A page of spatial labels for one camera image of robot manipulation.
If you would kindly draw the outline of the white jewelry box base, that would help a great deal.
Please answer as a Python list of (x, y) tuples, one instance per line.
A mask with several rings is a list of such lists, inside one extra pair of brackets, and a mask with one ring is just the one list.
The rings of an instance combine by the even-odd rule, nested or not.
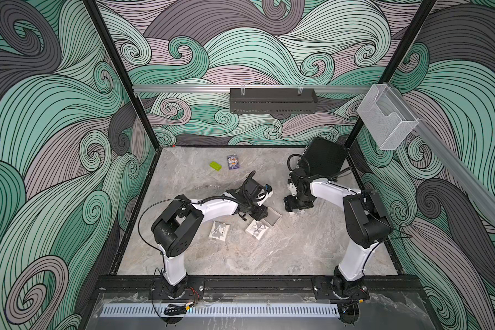
[(274, 210), (271, 207), (268, 207), (267, 212), (268, 212), (267, 216), (264, 217), (261, 221), (264, 225), (268, 226), (269, 228), (273, 228), (275, 227), (277, 221), (281, 219), (282, 215), (276, 212), (276, 210)]

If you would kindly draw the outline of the grey foam insert pad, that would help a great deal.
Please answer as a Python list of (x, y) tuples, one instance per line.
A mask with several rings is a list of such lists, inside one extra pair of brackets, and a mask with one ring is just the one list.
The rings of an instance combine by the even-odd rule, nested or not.
[(300, 217), (300, 216), (304, 216), (305, 214), (306, 214), (306, 210), (293, 210), (289, 212), (289, 215), (291, 217)]

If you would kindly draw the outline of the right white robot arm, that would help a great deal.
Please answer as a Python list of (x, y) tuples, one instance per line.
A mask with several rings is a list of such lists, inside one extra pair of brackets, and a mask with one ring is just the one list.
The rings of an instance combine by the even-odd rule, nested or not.
[(379, 193), (373, 189), (359, 190), (338, 184), (338, 174), (329, 177), (314, 175), (307, 158), (297, 153), (287, 158), (287, 168), (291, 194), (283, 202), (288, 213), (310, 209), (317, 199), (332, 203), (344, 212), (350, 241), (331, 280), (335, 297), (346, 301), (369, 299), (363, 283), (365, 266), (375, 250), (395, 231), (387, 219)]

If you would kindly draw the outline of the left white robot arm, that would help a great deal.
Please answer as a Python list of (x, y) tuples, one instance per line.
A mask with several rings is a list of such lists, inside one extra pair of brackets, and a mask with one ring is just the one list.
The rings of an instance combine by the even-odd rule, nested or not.
[(167, 199), (169, 205), (151, 225), (154, 242), (145, 242), (162, 257), (162, 288), (159, 290), (162, 294), (176, 299), (188, 289), (184, 253), (202, 224), (233, 215), (239, 215), (242, 220), (249, 216), (255, 221), (268, 216), (264, 203), (273, 195), (273, 188), (258, 183), (255, 174), (253, 170), (239, 188), (228, 189), (221, 195), (203, 199), (178, 195)]

